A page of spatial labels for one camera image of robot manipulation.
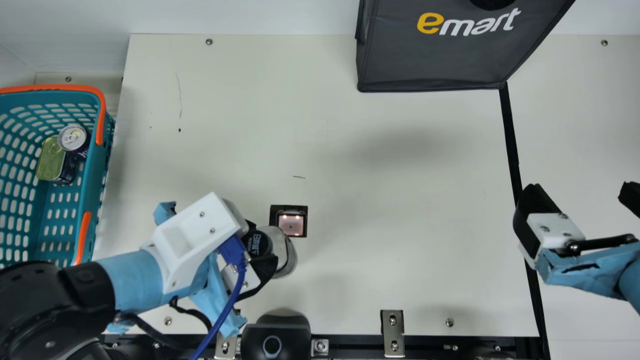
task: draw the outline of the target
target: blue cable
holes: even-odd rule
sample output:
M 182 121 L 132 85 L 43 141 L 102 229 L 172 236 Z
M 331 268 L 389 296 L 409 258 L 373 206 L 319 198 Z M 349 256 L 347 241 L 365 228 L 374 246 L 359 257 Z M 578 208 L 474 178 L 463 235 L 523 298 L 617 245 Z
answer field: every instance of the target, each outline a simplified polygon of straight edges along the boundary
M 229 315 L 231 310 L 234 308 L 234 304 L 236 303 L 238 296 L 240 296 L 240 290 L 242 289 L 242 286 L 244 284 L 244 275 L 246 273 L 246 263 L 242 261 L 240 262 L 239 265 L 236 265 L 236 267 L 238 271 L 238 280 L 236 281 L 236 286 L 234 287 L 234 290 L 231 293 L 231 296 L 229 296 L 227 305 L 225 305 L 225 307 L 222 309 L 222 312 L 218 316 L 218 319 L 213 324 L 213 327 L 211 328 L 209 333 L 207 333 L 207 336 L 205 336 L 204 339 L 202 339 L 202 342 L 198 345 L 198 348 L 196 349 L 196 351 L 191 356 L 189 356 L 189 360 L 197 360 L 202 355 L 202 353 L 207 348 L 207 346 L 209 346 L 209 343 L 211 342 L 211 340 L 213 340 L 213 338 L 218 334 L 218 331 L 220 330 L 222 323 L 225 322 L 225 319 L 227 319 L 227 316 Z

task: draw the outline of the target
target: white tabletop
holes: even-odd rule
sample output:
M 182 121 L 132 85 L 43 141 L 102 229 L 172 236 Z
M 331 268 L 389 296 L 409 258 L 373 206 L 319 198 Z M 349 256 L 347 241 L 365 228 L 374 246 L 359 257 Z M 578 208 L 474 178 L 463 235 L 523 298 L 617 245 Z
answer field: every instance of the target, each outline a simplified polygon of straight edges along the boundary
M 497 91 L 361 94 L 350 36 L 206 38 L 131 37 L 94 258 L 136 250 L 161 201 L 213 191 L 259 225 L 306 205 L 298 267 L 238 304 L 250 322 L 289 307 L 379 334 L 402 309 L 412 335 L 537 335 Z

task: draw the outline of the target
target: white wall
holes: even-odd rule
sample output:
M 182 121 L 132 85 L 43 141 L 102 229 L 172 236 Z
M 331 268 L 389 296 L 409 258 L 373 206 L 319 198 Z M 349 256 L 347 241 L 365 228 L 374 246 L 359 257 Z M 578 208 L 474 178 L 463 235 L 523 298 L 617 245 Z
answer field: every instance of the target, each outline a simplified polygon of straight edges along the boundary
M 352 34 L 358 0 L 0 0 L 0 45 L 37 72 L 123 71 L 131 33 Z M 577 0 L 557 34 L 640 34 L 640 1 Z
M 35 71 L 0 46 L 0 88 L 31 85 L 35 77 Z

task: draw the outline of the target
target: can lid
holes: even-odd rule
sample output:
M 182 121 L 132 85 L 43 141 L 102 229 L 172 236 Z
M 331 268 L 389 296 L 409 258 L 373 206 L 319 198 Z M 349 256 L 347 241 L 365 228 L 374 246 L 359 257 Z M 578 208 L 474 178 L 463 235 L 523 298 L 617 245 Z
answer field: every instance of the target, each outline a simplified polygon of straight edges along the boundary
M 36 176 L 40 180 L 55 181 L 62 174 L 67 153 L 58 144 L 58 137 L 46 138 L 42 143 L 42 153 Z
M 86 130 L 77 124 L 68 125 L 60 131 L 58 143 L 66 151 L 78 150 L 86 143 Z

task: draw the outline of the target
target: metal clamp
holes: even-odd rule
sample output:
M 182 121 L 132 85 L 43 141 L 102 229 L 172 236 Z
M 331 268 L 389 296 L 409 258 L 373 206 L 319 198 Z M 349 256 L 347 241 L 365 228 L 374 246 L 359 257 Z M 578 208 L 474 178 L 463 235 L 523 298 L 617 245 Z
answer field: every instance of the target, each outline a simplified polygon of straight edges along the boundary
M 237 335 L 229 336 L 225 339 L 222 334 L 218 332 L 218 337 L 216 338 L 216 353 L 213 355 L 213 358 L 215 360 L 233 360 L 236 357 L 238 344 Z
M 329 339 L 311 339 L 311 357 L 329 356 Z
M 404 316 L 402 310 L 381 310 L 385 357 L 404 357 Z

